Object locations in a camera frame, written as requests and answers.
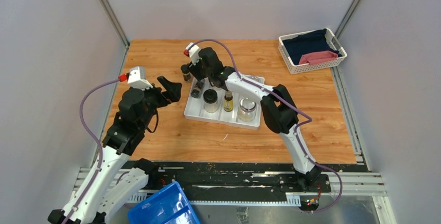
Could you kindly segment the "glass jar with grains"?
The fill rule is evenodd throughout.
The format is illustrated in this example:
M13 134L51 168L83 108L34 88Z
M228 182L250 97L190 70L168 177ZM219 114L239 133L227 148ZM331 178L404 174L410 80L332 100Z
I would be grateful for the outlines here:
M247 78L248 79L250 79L250 80L253 80L253 81L255 81L255 82L258 82L258 83L263 83L264 82L264 80L262 80L260 77L258 77L258 76L247 76Z

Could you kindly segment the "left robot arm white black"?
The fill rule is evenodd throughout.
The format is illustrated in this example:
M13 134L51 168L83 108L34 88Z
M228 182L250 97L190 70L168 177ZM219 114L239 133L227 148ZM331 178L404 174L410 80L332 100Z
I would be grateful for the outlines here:
M114 80L115 83L128 81L129 89L119 102L119 110L104 140L97 140L98 157L84 182L62 209L51 211L49 223L107 223L136 191L143 187L154 189L159 184L158 165L140 159L123 181L110 186L145 133L154 132L148 126L153 117L159 117L158 109L181 98L181 83L170 82L164 76L157 80L162 87L129 74Z

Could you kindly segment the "glass jar front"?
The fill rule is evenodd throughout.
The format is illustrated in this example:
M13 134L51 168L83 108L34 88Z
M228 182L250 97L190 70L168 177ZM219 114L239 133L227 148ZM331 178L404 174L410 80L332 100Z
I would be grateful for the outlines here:
M239 102L238 117L244 122L250 122L255 119L257 103L250 98L242 98Z

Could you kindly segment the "black lid bead jar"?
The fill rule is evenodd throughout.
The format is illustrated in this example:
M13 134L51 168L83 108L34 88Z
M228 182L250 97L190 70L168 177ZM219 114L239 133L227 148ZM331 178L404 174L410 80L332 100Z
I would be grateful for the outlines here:
M214 113L218 109L218 95L213 89L207 89L203 93L204 109L206 112Z

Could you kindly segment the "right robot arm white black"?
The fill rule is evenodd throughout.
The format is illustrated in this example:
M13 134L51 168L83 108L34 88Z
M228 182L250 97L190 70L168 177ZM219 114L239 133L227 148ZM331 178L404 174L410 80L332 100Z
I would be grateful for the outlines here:
M318 184L322 169L309 152L299 128L298 112L287 90L281 84L269 86L251 80L235 67L224 66L213 48L189 45L184 54L190 58L190 73L225 91L238 93L260 105L266 126L280 136L293 160L298 187L311 191Z

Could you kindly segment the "small dark spice jar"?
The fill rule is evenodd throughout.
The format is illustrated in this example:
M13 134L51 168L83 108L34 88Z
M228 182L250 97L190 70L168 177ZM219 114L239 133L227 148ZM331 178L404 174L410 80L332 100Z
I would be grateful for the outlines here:
M188 66L186 64L183 64L180 67L180 70L182 72L184 82L191 83L192 82L192 75L191 75L190 71L188 70Z
M193 98L200 98L203 93L204 81L196 81L194 87L192 88L190 95Z

